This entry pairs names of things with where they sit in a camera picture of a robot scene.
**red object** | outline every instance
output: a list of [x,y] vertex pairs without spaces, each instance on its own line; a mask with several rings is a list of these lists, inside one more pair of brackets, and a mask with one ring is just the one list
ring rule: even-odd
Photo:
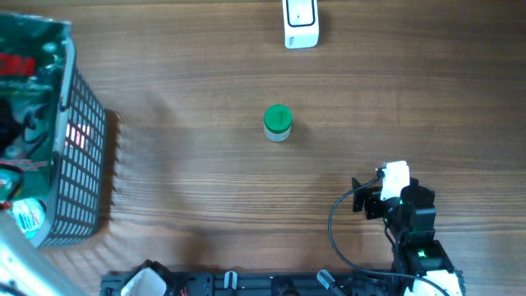
[[2,207],[4,210],[9,210],[11,209],[11,202],[0,203],[0,207]]
[[0,53],[0,76],[26,76],[35,74],[35,59]]

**small bottle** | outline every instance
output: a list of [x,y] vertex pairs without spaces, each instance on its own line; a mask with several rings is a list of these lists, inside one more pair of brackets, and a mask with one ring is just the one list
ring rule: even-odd
[[276,104],[265,112],[265,135],[271,141],[284,141],[293,126],[293,113],[287,106]]

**basket mesh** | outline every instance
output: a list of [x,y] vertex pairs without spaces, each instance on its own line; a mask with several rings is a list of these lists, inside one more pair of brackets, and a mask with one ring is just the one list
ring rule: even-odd
[[77,67],[68,112],[56,212],[42,246],[79,243],[96,231],[99,218],[106,114]]

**cable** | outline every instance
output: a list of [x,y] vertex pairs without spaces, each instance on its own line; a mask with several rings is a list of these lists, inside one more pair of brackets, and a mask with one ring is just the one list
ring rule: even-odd
[[21,291],[11,287],[8,284],[0,283],[0,293],[8,293],[13,296],[25,296]]
[[387,237],[387,239],[389,239],[389,242],[391,243],[391,247],[393,247],[393,249],[395,248],[395,241],[391,238],[391,236],[387,233],[387,223],[385,223],[385,227],[384,227],[384,234],[385,236]]
[[428,279],[424,279],[420,276],[415,276],[415,275],[405,275],[405,274],[399,274],[399,273],[395,273],[395,272],[382,272],[382,271],[371,271],[371,270],[368,270],[366,268],[363,268],[363,267],[360,267],[360,266],[357,266],[356,264],[352,263],[349,259],[347,259],[344,254],[342,254],[338,247],[336,247],[336,242],[335,242],[335,238],[333,237],[333,234],[332,234],[332,217],[333,215],[335,214],[335,211],[336,211],[336,208],[338,208],[338,205],[344,201],[345,198],[347,198],[348,196],[350,196],[351,194],[354,194],[355,192],[359,191],[359,190],[362,190],[363,188],[366,188],[366,187],[369,187],[375,183],[378,183],[380,182],[381,180],[381,177],[378,177],[372,181],[370,181],[369,183],[366,183],[366,184],[363,184],[362,186],[358,187],[358,188],[354,188],[353,190],[349,190],[348,192],[344,193],[336,202],[335,204],[332,206],[332,209],[330,209],[330,214],[329,214],[329,222],[328,222],[328,229],[329,229],[329,239],[330,239],[330,244],[332,245],[332,248],[335,250],[336,252],[336,255],[338,255],[338,257],[343,260],[348,266],[351,266],[353,269],[357,270],[357,271],[361,271],[365,274],[369,274],[369,275],[378,275],[378,276],[395,276],[395,277],[404,277],[404,278],[407,278],[407,279],[412,279],[412,280],[420,280],[424,283],[427,283],[427,284],[430,284],[433,288],[439,290],[444,296],[450,296],[447,292],[445,292],[438,284],[435,284],[433,283],[432,281],[428,280]]

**black bracket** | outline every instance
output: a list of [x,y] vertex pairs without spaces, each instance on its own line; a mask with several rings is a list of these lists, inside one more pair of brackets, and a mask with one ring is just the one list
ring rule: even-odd
[[[362,184],[356,179],[352,179],[353,189],[359,188]],[[353,212],[362,211],[365,208],[365,216],[368,220],[381,218],[384,214],[384,206],[380,200],[382,187],[368,187],[354,193]]]

